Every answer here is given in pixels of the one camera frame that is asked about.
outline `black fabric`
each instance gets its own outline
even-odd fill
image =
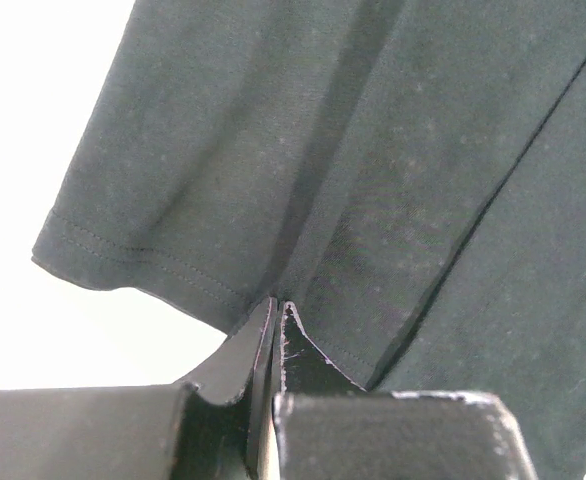
[[[34,261],[86,288],[139,288],[225,332],[265,295],[292,300],[363,385],[468,389],[480,369],[512,398],[502,365],[519,358],[520,397],[559,389],[545,386],[559,370],[569,390],[586,387],[586,307],[570,303],[586,296],[580,82],[585,1],[138,0]],[[514,188],[530,208],[512,204]],[[482,251],[480,234],[493,242]],[[535,288],[506,276],[507,258],[534,265]],[[522,349],[500,343],[512,310],[486,313],[480,299],[500,281],[530,309]],[[453,345],[466,328],[477,348],[422,350],[440,327]],[[525,361],[542,346],[552,364]],[[534,461],[546,478],[579,478],[586,399],[539,398]]]

